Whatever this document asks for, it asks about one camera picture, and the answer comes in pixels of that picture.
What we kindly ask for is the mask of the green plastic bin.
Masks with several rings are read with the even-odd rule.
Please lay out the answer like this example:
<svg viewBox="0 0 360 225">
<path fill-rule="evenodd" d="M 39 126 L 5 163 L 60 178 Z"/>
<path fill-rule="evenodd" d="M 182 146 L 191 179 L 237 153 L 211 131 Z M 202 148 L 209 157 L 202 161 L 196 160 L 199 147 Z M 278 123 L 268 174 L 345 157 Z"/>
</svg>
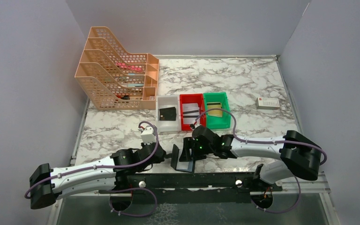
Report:
<svg viewBox="0 0 360 225">
<path fill-rule="evenodd" d="M 227 129 L 231 126 L 231 116 L 220 109 L 230 111 L 225 92 L 203 93 L 206 113 L 206 127 L 209 129 Z"/>
</svg>

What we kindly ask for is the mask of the black leather card holder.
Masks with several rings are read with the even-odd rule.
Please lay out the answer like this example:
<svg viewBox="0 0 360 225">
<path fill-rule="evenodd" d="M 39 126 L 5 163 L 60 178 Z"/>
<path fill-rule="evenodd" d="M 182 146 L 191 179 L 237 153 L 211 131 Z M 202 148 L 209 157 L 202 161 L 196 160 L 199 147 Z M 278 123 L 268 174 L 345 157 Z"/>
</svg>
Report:
<svg viewBox="0 0 360 225">
<path fill-rule="evenodd" d="M 174 170 L 176 170 L 176 165 L 177 163 L 179 162 L 179 154 L 181 153 L 182 150 L 179 149 L 179 147 L 177 145 L 173 145 L 173 148 L 172 148 L 172 158 L 171 158 L 171 168 L 173 168 Z"/>
</svg>

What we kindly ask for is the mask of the peach plastic desk organizer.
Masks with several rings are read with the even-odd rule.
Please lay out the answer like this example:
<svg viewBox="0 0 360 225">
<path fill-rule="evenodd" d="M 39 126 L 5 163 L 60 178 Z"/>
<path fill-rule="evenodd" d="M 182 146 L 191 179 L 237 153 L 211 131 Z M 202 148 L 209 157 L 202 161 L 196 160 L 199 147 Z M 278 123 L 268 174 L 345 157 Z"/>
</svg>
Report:
<svg viewBox="0 0 360 225">
<path fill-rule="evenodd" d="M 144 64 L 145 73 L 123 73 L 115 63 Z M 128 52 L 108 27 L 90 28 L 75 79 L 98 110 L 154 110 L 158 77 L 158 58 Z"/>
</svg>

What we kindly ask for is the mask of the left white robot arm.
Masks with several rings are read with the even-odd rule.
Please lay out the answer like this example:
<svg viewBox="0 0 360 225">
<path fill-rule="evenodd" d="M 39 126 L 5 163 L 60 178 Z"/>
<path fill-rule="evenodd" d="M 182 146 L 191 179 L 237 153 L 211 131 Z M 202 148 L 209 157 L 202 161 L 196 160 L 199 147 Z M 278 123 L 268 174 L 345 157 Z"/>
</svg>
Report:
<svg viewBox="0 0 360 225">
<path fill-rule="evenodd" d="M 128 176 L 140 173 L 152 164 L 164 162 L 167 153 L 160 144 L 142 144 L 141 149 L 121 149 L 111 156 L 70 167 L 41 164 L 30 176 L 25 198 L 32 210 L 53 205 L 58 199 L 89 192 L 124 192 L 132 185 Z"/>
</svg>

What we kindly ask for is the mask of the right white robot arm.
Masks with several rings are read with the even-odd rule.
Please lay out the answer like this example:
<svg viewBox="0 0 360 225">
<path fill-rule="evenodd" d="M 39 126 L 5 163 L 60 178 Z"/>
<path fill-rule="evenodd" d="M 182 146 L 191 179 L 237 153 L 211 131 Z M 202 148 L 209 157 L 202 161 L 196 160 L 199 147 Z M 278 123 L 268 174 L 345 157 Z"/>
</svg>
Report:
<svg viewBox="0 0 360 225">
<path fill-rule="evenodd" d="M 177 171 L 194 172 L 195 162 L 213 154 L 220 159 L 259 157 L 274 159 L 273 163 L 256 168 L 252 186 L 263 191 L 278 180 L 297 177 L 315 181 L 320 165 L 327 160 L 321 147 L 297 131 L 288 130 L 284 136 L 272 138 L 246 138 L 217 135 L 212 130 L 198 126 L 191 137 L 183 140 L 183 148 L 174 146 L 172 168 Z"/>
</svg>

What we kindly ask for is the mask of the red plastic bin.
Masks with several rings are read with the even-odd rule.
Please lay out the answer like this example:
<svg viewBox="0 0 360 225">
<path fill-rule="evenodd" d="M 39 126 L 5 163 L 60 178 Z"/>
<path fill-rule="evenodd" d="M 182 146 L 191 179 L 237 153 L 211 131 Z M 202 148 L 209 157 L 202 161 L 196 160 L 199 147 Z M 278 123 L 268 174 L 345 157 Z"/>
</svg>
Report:
<svg viewBox="0 0 360 225">
<path fill-rule="evenodd" d="M 180 94 L 180 122 L 182 131 L 191 131 L 190 125 L 205 112 L 203 94 Z"/>
</svg>

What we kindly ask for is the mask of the white card box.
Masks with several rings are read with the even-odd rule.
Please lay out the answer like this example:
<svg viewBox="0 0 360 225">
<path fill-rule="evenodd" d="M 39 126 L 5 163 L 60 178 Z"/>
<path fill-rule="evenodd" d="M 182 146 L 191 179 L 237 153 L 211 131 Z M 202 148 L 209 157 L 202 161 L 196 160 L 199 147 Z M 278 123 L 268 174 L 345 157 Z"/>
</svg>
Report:
<svg viewBox="0 0 360 225">
<path fill-rule="evenodd" d="M 267 97 L 258 97 L 256 99 L 256 108 L 263 110 L 276 110 L 280 108 L 280 103 L 278 98 L 267 98 Z"/>
</svg>

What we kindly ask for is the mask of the white plastic bin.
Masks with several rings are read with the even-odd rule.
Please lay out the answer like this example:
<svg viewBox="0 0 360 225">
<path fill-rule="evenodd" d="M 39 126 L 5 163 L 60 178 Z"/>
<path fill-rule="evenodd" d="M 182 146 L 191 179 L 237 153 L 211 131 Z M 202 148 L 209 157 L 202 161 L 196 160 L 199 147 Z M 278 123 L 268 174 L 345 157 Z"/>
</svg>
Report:
<svg viewBox="0 0 360 225">
<path fill-rule="evenodd" d="M 156 127 L 160 133 L 181 131 L 179 95 L 156 97 Z"/>
</svg>

